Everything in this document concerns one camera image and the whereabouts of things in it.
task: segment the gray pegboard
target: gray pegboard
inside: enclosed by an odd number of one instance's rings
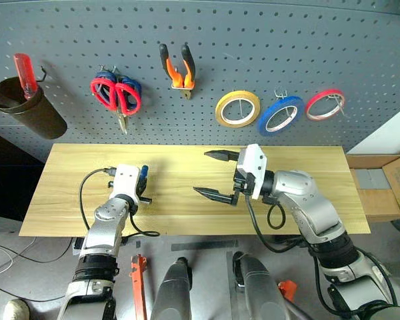
[[[400,1],[306,4],[209,1],[33,1],[0,3],[0,80],[16,74],[12,56],[30,54],[46,96],[68,123],[47,141],[0,113],[0,135],[45,160],[53,142],[125,144],[342,145],[352,148],[400,111]],[[194,56],[190,101],[169,88],[158,45],[182,67]],[[91,96],[98,65],[116,65],[143,86],[142,110],[122,135],[116,118]],[[248,90],[262,112],[284,87],[307,102],[330,87],[345,111],[322,122],[302,118],[275,137],[256,124],[230,129],[215,120],[219,98]]]

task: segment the black cable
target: black cable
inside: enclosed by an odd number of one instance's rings
[[[142,231],[142,230],[140,230],[140,228],[138,228],[138,226],[135,224],[135,222],[133,220],[133,216],[131,214],[129,214],[129,218],[131,220],[132,227],[137,231],[136,233],[129,235],[129,237],[132,237],[134,235],[145,235],[147,237],[160,236],[160,232],[157,232],[157,231]]]
[[[80,188],[79,188],[80,212],[81,212],[81,217],[83,218],[83,222],[85,223],[85,226],[86,226],[86,229],[87,229],[87,230],[89,230],[90,227],[89,227],[89,224],[87,223],[87,220],[86,220],[85,211],[83,210],[83,194],[82,194],[82,193],[83,193],[83,186],[84,186],[86,180],[88,180],[88,178],[90,178],[90,177],[91,177],[92,175],[94,175],[95,173],[98,173],[98,172],[108,172],[109,169],[110,169],[110,168],[102,168],[102,169],[93,170],[92,172],[88,173],[88,174],[86,175],[86,177],[84,177],[83,180],[82,180],[81,183],[80,183]],[[158,236],[160,236],[160,233],[157,232],[157,231],[143,231],[143,230],[140,230],[140,228],[138,228],[138,226],[135,224],[135,222],[134,222],[134,220],[133,220],[132,214],[129,214],[129,218],[130,218],[130,220],[131,220],[132,227],[133,227],[137,232],[136,232],[136,233],[133,233],[133,234],[131,234],[131,235],[128,235],[128,236],[126,236],[126,237],[123,237],[124,239],[128,239],[128,238],[133,237],[133,236],[136,236],[136,235],[145,235],[145,236],[147,236],[147,237],[158,237]]]
[[[59,300],[59,299],[64,298],[64,295],[62,295],[60,297],[53,298],[53,299],[48,299],[48,300],[35,300],[35,299],[29,299],[29,298],[21,297],[19,295],[14,294],[14,293],[8,292],[8,291],[6,291],[6,290],[4,290],[2,288],[0,288],[0,291],[4,292],[4,293],[7,293],[8,295],[11,295],[11,296],[13,296],[15,298],[22,299],[22,300],[27,300],[27,301],[31,301],[31,302],[49,302],[49,301],[54,301],[54,300]]]
[[[264,236],[262,235],[261,230],[259,229],[258,222],[256,221],[255,212],[253,212],[250,196],[245,195],[245,199],[246,199],[247,208],[249,210],[249,214],[252,219],[253,228],[255,229],[259,240],[261,240],[261,242],[264,244],[264,246],[266,246],[266,248],[268,250],[270,250],[271,252],[274,252],[274,253],[283,253],[283,252],[286,252],[286,251],[296,247],[298,244],[300,244],[300,242],[302,242],[302,239],[299,239],[297,241],[292,242],[290,245],[288,245],[282,249],[276,249],[276,248],[270,246],[270,244],[265,240]]]
[[[393,300],[393,305],[395,307],[398,307],[397,304],[397,298],[395,296],[395,292],[394,292],[394,288],[393,285],[391,284],[385,270],[382,268],[382,266],[380,265],[380,263],[374,258],[372,257],[370,254],[368,254],[367,252],[365,252],[364,250],[357,248],[357,250],[359,250],[360,252],[362,252],[362,254],[364,254],[366,257],[368,257],[370,260],[372,260],[372,262],[374,264],[376,264],[376,266],[378,267],[378,269],[380,270],[380,272],[382,273],[385,282],[387,282],[390,294],[391,294],[391,299]],[[370,306],[365,306],[365,307],[360,307],[356,310],[352,310],[352,311],[338,311],[338,310],[334,310],[332,308],[330,308],[330,306],[328,306],[328,304],[326,303],[326,301],[323,298],[323,294],[321,292],[321,286],[320,286],[320,272],[319,272],[319,261],[317,257],[313,257],[314,260],[314,272],[315,272],[315,287],[317,290],[317,296],[319,297],[320,303],[322,304],[322,306],[330,313],[332,313],[333,315],[337,315],[338,317],[342,317],[342,318],[350,318],[354,315],[358,315],[359,313],[365,312]]]
[[[93,170],[92,172],[88,173],[86,175],[86,177],[83,178],[83,180],[80,183],[80,188],[79,188],[79,205],[80,205],[80,212],[81,212],[81,217],[83,218],[83,222],[85,223],[86,229],[89,230],[89,224],[87,223],[86,220],[86,215],[85,215],[85,211],[83,210],[83,196],[82,196],[82,192],[83,192],[83,186],[86,182],[86,180],[88,180],[88,178],[90,178],[92,175],[94,175],[97,172],[105,172],[105,170],[107,170],[107,168],[102,168],[102,169],[96,169]]]
[[[368,253],[368,252],[366,252],[363,249],[360,249],[358,247],[355,247],[355,248],[356,248],[356,250],[358,250],[362,254],[364,254],[366,257],[368,257],[377,266],[377,268],[380,270],[380,272],[382,273],[382,276],[384,277],[385,282],[387,283],[388,290],[389,290],[389,293],[390,293],[390,296],[391,296],[391,300],[393,301],[393,305],[395,307],[398,307],[399,303],[397,301],[397,297],[396,297],[395,292],[394,292],[393,284],[391,283],[391,281],[390,281],[387,273],[385,272],[384,268],[382,267],[382,265],[370,253]]]
[[[271,224],[271,212],[273,211],[275,206],[278,206],[278,208],[280,209],[280,212],[281,212],[281,222],[280,222],[279,225]],[[274,230],[279,230],[279,229],[283,228],[283,226],[285,225],[285,223],[286,223],[286,212],[285,212],[283,206],[280,204],[280,202],[278,202],[275,205],[270,206],[270,208],[268,210],[268,214],[267,214],[267,222],[268,222],[269,227],[274,229]]]
[[[6,249],[6,250],[8,250],[8,251],[10,251],[10,252],[12,252],[12,253],[14,253],[14,254],[16,254],[16,256],[14,256],[14,258],[16,258],[16,257],[22,257],[22,258],[24,258],[24,259],[26,259],[26,260],[30,260],[30,261],[36,262],[36,263],[50,263],[50,262],[54,262],[54,261],[56,261],[56,260],[59,260],[60,258],[62,258],[62,257],[64,256],[64,254],[66,254],[66,252],[68,251],[68,249],[69,249],[70,246],[71,246],[72,240],[73,240],[73,238],[71,238],[71,239],[69,240],[68,246],[65,248],[64,252],[62,252],[62,254],[60,254],[58,257],[56,257],[56,258],[54,258],[54,259],[52,259],[52,260],[48,260],[48,261],[39,261],[39,260],[35,260],[35,259],[33,259],[33,258],[26,257],[26,256],[24,256],[24,255],[22,255],[22,254],[20,254],[20,253],[18,253],[18,252],[16,252],[16,251],[14,251],[14,250],[8,248],[8,247],[5,247],[4,245],[0,245],[0,248]]]

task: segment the yellow tape roll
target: yellow tape roll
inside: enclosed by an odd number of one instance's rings
[[[224,109],[233,101],[244,100],[252,105],[250,114],[240,120],[230,120],[224,116]],[[233,91],[224,95],[216,105],[215,116],[216,121],[230,128],[240,128],[252,123],[258,116],[261,110],[259,98],[252,92],[248,91]]]

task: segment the wooden table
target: wooden table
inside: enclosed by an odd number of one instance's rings
[[[86,230],[77,200],[79,184],[88,172],[119,163],[149,166],[143,195],[153,198],[153,203],[140,206],[135,216],[140,228],[168,235],[254,234],[244,198],[232,207],[210,201],[193,190],[197,186],[232,193],[235,162],[203,155],[214,149],[239,151],[240,147],[54,144],[19,234],[84,236]],[[310,173],[324,196],[332,201],[349,233],[370,233],[342,148],[262,149],[268,157],[268,169],[299,169]],[[112,177],[97,173],[84,186],[83,202],[89,224],[93,222],[95,208],[108,198],[110,180]],[[268,206],[253,201],[253,207],[263,233],[299,232],[290,213],[286,226],[273,231],[266,223]],[[279,214],[275,215],[274,224],[280,220]],[[123,234],[132,232],[128,222]]]

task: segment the black cup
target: black cup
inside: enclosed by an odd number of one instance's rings
[[[20,105],[10,108],[0,105],[0,111],[18,120],[40,137],[56,139],[66,132],[67,123],[46,99],[40,86],[32,98],[25,100],[19,78],[14,77],[0,82],[0,93],[20,102]]]

